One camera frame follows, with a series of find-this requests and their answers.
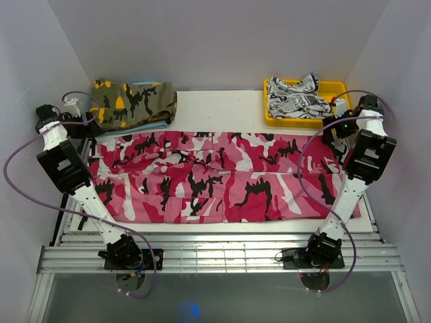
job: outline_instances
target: pink camouflage fabric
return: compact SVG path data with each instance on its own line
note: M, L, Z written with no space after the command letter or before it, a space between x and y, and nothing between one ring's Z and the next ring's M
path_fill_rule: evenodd
M219 223L324 219L296 173L307 136L249 133L137 133L97 144L93 181L116 221ZM329 207L342 175L333 150L315 140L301 170Z

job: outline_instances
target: gray wall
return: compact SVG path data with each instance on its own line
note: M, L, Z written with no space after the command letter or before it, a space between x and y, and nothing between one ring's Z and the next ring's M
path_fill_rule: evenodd
M34 108L59 104L89 79L46 0L0 1L0 164L35 136ZM26 192L59 204L60 194L37 164L42 143L18 155L12 179ZM42 244L56 212L25 201L0 178L0 321L25 322Z
M397 242L423 322L431 322L431 2L391 0L347 78L381 94L398 140L382 179L369 190L378 227Z
M261 89L344 80L388 0L48 0L90 79Z

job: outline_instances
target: purple cable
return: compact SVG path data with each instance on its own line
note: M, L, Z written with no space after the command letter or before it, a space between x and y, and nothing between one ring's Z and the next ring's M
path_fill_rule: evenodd
M355 245L355 241L354 241L354 239L353 239L353 236L352 236L352 234L350 233L350 231L349 231L349 229L347 228L347 225L342 221L342 219L341 219L341 217L333 210L333 209L331 209L331 208L329 208L327 205L325 205L325 204L323 204L322 202L320 202L319 200L317 200L316 198L314 198L313 197L313 195L311 195L311 193L309 193L309 191L307 191L307 189L306 189L306 187L305 187L305 185L304 185L304 183L302 182L302 174L301 174L301 161L302 161L302 158L304 158L304 156L305 156L305 151L307 150L307 148L308 148L308 146L310 145L310 143L314 140L314 139L316 139L316 137L320 134L320 133L322 133L323 131L325 131L326 129L328 129L328 128L331 128L333 125L335 125L335 124L338 124L338 123L341 123L341 122L345 122L345 121L349 121L349 120L361 120L361 119L379 119L379 118L388 118L388 117L390 117L390 116L392 116L392 110L391 110L391 107L382 99L382 98L380 98L378 95L376 95L376 94L374 94L374 93L372 93L372 92L369 92L369 91L364 91L364 90L361 90L361 89L351 89L351 90L349 90L349 91L346 91L346 92L343 92L343 93L341 93L341 94L339 94L338 96L336 96L333 100L335 100L335 99L337 99L337 98L339 98L340 96L342 96L342 95L344 95L344 94L347 94L347 93L350 93L350 92L362 92L362 93L366 93L366 94L370 94L370 95L372 95L372 96L375 96L376 98L378 98L382 103L383 103L383 105L386 107L386 109L387 109L387 111L388 111L388 114L386 115L386 116L351 116L351 117L349 117L349 118L344 118L344 119L339 119L339 120L336 120L336 121L334 121L334 122L332 122L332 123L330 123L330 124L327 124L326 126L324 126L322 129L319 129L311 138L310 138L310 140L308 140L307 141L307 143L305 144L305 146L304 146L304 148L303 148L303 150L302 150L302 152L301 152L301 154L300 154L300 156L299 156L299 160L298 160L298 165L297 165L297 167L298 167L298 171L297 171L297 173L298 173L298 180L299 180L299 184L301 185L301 188L302 188L302 190L305 192L305 194L307 194L308 195L308 197L310 197L310 199L312 199L314 202L316 202L317 204L319 204L320 206L322 206L322 207L324 207L326 210L328 210L329 212L331 212L332 214L334 214L334 216L340 221L340 223L341 223L341 226L343 227L343 229L344 229L344 231L345 231L345 234L347 234L347 236L349 237L349 240L350 240L350 242L352 243L352 248L353 248L353 261L352 261L352 265L351 265L351 267L349 268L349 271L345 274L345 276L338 282L338 283L336 283L334 286L332 286L332 287L330 287L330 288L328 288L328 289L324 289L324 290L316 290L316 289L307 289L307 290L310 290L310 291L313 291L313 292L315 292L315 293L327 293L327 292L330 292L330 291L334 291L334 290L336 290L337 288L339 288L339 287L341 287L347 280L348 280L348 278L350 277L350 275L352 274L352 272L353 272L353 270L354 270L354 268L355 268L355 265L356 265L356 255L357 255L357 252L356 252L356 245ZM276 288L281 288L281 289L291 289L291 290L299 290L299 291L303 291L303 289L302 288L297 288L297 287L285 287L285 286L277 286L277 285L272 285L273 287L276 287Z
M54 128L54 127L57 127L57 126L59 126L59 125L67 125L67 124L80 124L80 125L86 125L86 124L89 124L89 123L91 123L92 121L94 121L97 117L98 117L98 114L99 114L99 111L100 111L100 103L99 103L99 101L94 97L94 96L92 96L91 94L88 94L88 93L86 93L86 92L83 92L83 91L70 91L70 92L67 92L63 97L62 97L62 101L65 99L65 97L67 96L67 95L69 95L69 94L85 94L85 95L87 95L87 96L89 96L89 97L91 97L95 102L96 102L96 104L97 104L97 106L98 106L98 113L96 113L95 115L94 115L94 117L93 118L91 118L91 119L89 119L89 120L87 120L87 121L83 121L83 122L71 122L71 121L68 121L68 122L60 122L60 123L57 123L57 124L55 124L54 126L52 126L51 127L51 129L52 128ZM132 234L136 234L137 236L139 236L140 238L142 238L142 240L143 241L145 241L145 243L147 244L147 246L148 246L148 249L150 250L150 254L151 254L151 257L152 257L152 260L153 260L153 266L154 266L154 277L153 277L153 281L152 281L152 284L151 284L151 286L150 286L150 289L148 290L148 292L147 293L145 293L145 294L138 294L138 293L128 293L128 295L130 295L130 296L133 296L133 297L136 297L136 298L147 298L148 296L150 296L151 295L151 293L152 293L152 291L154 290L154 286L156 285L156 274L157 274L157 269L156 269L156 257L154 256L154 251L153 251L153 248L151 247L151 244L150 244L150 242L148 241L148 239L144 236L144 235L142 235L141 233L139 233L138 231L135 231L135 230L133 230L133 229L130 229L130 228L128 228L128 227L125 227L124 225L120 225L120 224L118 224L118 223L114 223L114 222L110 222L110 221L108 221L108 220L105 220L105 219L101 219L101 218L99 218L99 217L97 217L97 216L95 216L95 215L92 215L92 214L87 214L87 213L84 213L84 212L79 212L79 211L73 211L73 210L68 210L68 209L64 209L64 208L62 208L62 207L57 207L57 206L55 206L55 205L50 205L50 204L48 204L48 203L45 203L45 202L42 202L42 201L40 201L40 200L38 200L38 199L35 199L34 197L32 197L32 196L30 196L29 194L27 194L27 193L25 193L23 190L21 190L19 187L17 187L12 181L11 181L11 179L10 179L10 177L9 177L9 174L7 173L7 168L8 168L8 166L9 166L9 164L10 164L10 162L11 162L11 160L15 157L15 155L17 155L21 150L23 150L24 148L26 148L27 146L29 146L29 145L31 145L33 142L35 142L37 139L39 139L39 138L41 138L42 136L43 136L43 134L45 134L45 133L47 133L48 131L50 131L50 129L47 129L47 130L45 130L45 131L43 131L43 132L41 132L39 135L37 135L35 138L33 138L33 139L31 139L30 141L28 141L27 143L24 143L23 145L21 145L20 147L18 147L13 153L11 153L11 155L6 159L6 161L5 161L5 163L4 163L4 165L3 165L3 176L5 177L5 179L6 179L6 182L18 193L18 194L20 194L20 195L22 195L23 197L25 197L26 199L28 199L28 200L30 200L30 201L32 201L33 203L36 203L36 204L38 204L38 205L41 205L41 206L43 206L43 207L47 207L47 208L49 208L49 209L53 209L53 210L56 210L56 211L62 211L62 212L66 212L66 213L73 213L73 214L77 214L77 215L81 215L81 216L83 216L83 217L89 217L89 218L91 218L91 219L95 219L95 220L97 220L97 221L102 221L102 222L104 222L104 223L107 223L107 224L109 224L109 225L111 225L111 226L113 226L113 227L117 227L117 228L119 228L119 229L123 229L123 230L125 230L125 231L128 231L128 232L131 232Z

